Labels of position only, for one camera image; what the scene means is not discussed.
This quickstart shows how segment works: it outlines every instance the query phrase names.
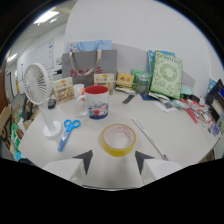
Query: ceiling light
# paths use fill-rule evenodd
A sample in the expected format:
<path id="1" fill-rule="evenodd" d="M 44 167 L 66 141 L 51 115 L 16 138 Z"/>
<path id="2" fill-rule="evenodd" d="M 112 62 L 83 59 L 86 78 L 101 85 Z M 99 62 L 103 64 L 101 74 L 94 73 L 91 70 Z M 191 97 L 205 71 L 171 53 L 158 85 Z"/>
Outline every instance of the ceiling light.
<path id="1" fill-rule="evenodd" d="M 12 61 L 15 57 L 16 57 L 16 55 L 17 55 L 17 53 L 16 54 L 14 54 L 13 56 L 11 56 L 11 57 L 8 57 L 8 60 L 7 60 L 7 62 L 10 62 L 10 61 Z"/>
<path id="2" fill-rule="evenodd" d="M 54 19 L 50 20 L 50 21 L 48 22 L 48 24 L 53 23 L 53 22 L 56 21 L 57 19 L 58 19 L 58 18 L 54 18 Z"/>
<path id="3" fill-rule="evenodd" d="M 59 12 L 55 12 L 55 11 L 48 11 L 46 13 L 44 13 L 42 16 L 40 16 L 35 22 L 35 23 L 44 23 L 46 22 L 48 19 L 50 19 L 51 17 L 57 15 Z"/>

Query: scissors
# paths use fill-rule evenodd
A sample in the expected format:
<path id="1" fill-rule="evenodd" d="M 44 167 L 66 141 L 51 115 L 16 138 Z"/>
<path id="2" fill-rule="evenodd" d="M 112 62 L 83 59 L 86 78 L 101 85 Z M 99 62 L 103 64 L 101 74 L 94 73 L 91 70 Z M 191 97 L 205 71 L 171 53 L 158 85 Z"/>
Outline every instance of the scissors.
<path id="1" fill-rule="evenodd" d="M 78 128 L 81 125 L 80 120 L 74 120 L 73 122 L 71 120 L 66 120 L 64 122 L 64 126 L 66 127 L 65 132 L 62 135 L 61 141 L 58 146 L 58 151 L 61 152 L 65 146 L 65 143 L 68 140 L 68 137 L 70 135 L 70 132 L 72 131 L 73 128 Z"/>

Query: table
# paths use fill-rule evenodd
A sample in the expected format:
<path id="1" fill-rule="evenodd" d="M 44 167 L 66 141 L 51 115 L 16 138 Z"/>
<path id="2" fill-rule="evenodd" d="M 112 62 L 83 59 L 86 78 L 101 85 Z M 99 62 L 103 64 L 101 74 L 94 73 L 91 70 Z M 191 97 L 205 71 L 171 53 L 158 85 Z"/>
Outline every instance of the table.
<path id="1" fill-rule="evenodd" d="M 165 113 L 152 101 L 142 100 L 140 95 L 128 104 L 123 104 L 122 101 L 127 96 L 115 90 L 114 95 L 109 97 L 109 114 L 102 120 L 77 116 L 76 99 L 49 110 L 53 120 L 59 121 L 62 125 L 66 119 L 81 121 L 81 126 L 72 131 L 62 152 L 57 150 L 61 136 L 49 140 L 43 135 L 45 123 L 39 114 L 26 131 L 19 145 L 20 152 L 42 168 L 48 162 L 69 159 L 92 150 L 93 157 L 83 185 L 103 189 L 126 189 L 143 186 L 135 151 L 163 159 L 133 122 L 132 117 L 136 117 L 144 126 L 169 160 L 179 163 L 182 167 L 199 163 L 219 139 L 219 135 L 214 137 L 202 124 L 195 124 L 184 110 Z M 80 110 L 84 110 L 84 102 L 81 101 L 80 104 Z M 100 136 L 103 129 L 116 123 L 128 125 L 137 137 L 133 150 L 123 157 L 112 157 L 101 146 Z"/>

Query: yellow tape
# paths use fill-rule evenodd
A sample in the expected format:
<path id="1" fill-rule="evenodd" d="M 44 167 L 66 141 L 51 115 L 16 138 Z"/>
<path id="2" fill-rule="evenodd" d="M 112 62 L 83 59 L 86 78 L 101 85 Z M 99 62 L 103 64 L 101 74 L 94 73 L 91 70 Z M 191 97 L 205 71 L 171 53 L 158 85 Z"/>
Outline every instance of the yellow tape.
<path id="1" fill-rule="evenodd" d="M 112 145 L 109 145 L 107 142 L 110 135 L 121 132 L 124 133 L 130 140 L 127 147 L 124 148 L 115 148 Z M 112 124 L 106 127 L 101 134 L 101 141 L 103 149 L 109 153 L 111 156 L 120 157 L 127 155 L 133 149 L 136 142 L 136 134 L 134 130 L 124 124 Z"/>

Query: marker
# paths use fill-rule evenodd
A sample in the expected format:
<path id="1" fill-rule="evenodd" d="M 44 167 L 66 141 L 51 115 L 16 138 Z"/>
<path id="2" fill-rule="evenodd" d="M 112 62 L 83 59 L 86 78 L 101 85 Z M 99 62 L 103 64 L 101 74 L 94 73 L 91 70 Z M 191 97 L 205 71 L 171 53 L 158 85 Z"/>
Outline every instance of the marker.
<path id="1" fill-rule="evenodd" d="M 163 156 L 163 158 L 168 161 L 169 159 L 167 158 L 166 154 L 159 148 L 159 146 L 155 143 L 155 141 L 150 137 L 149 133 L 145 130 L 145 128 L 142 127 L 142 125 L 136 120 L 135 117 L 133 117 L 132 120 L 144 132 L 144 134 L 152 142 L 152 144 L 156 147 L 156 149 L 160 152 L 160 154 Z"/>

